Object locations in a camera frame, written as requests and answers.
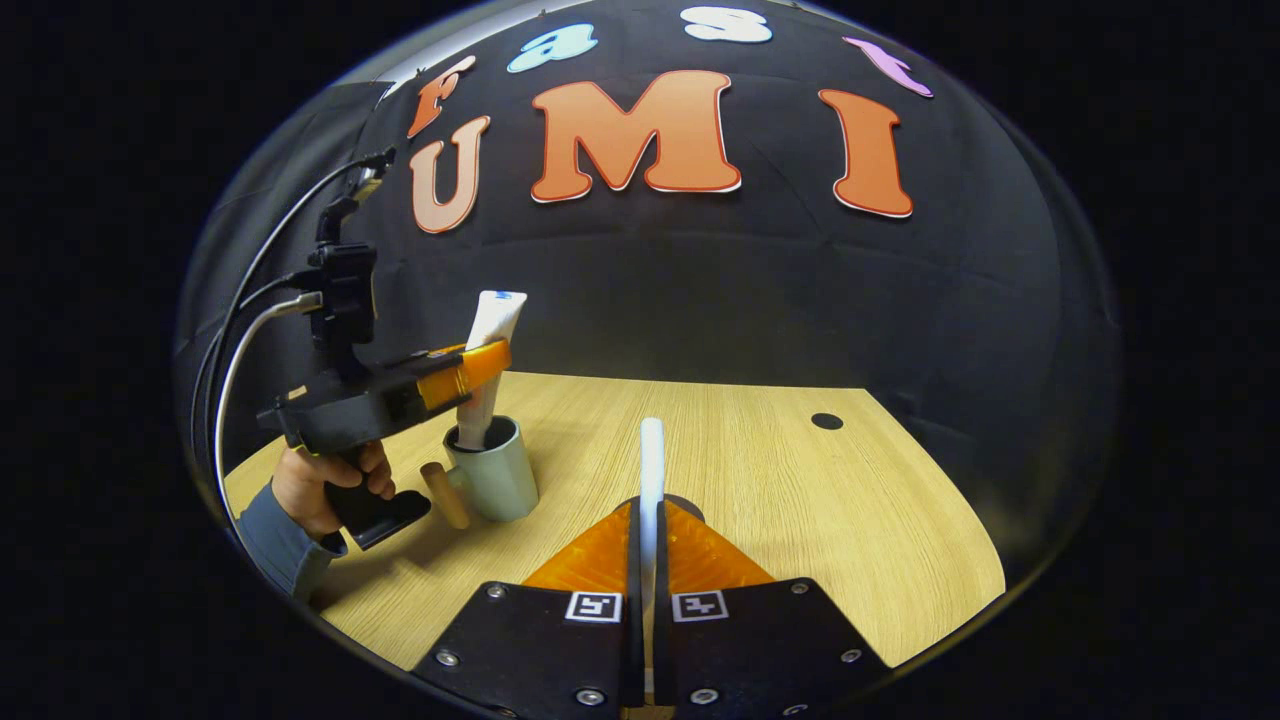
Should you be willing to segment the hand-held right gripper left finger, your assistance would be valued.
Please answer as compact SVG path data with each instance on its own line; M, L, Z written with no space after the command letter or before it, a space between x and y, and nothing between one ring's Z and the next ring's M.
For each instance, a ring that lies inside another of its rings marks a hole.
M477 707L515 719L622 719L645 703L640 543L635 501L572 542L594 541L589 591L484 582L412 674Z

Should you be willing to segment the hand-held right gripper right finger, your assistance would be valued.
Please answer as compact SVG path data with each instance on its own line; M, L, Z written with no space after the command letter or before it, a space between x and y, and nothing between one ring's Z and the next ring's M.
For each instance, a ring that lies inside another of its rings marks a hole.
M810 577L680 589L677 566L707 557L709 527L671 501L660 507L655 705L676 719L809 719L890 680L890 665Z

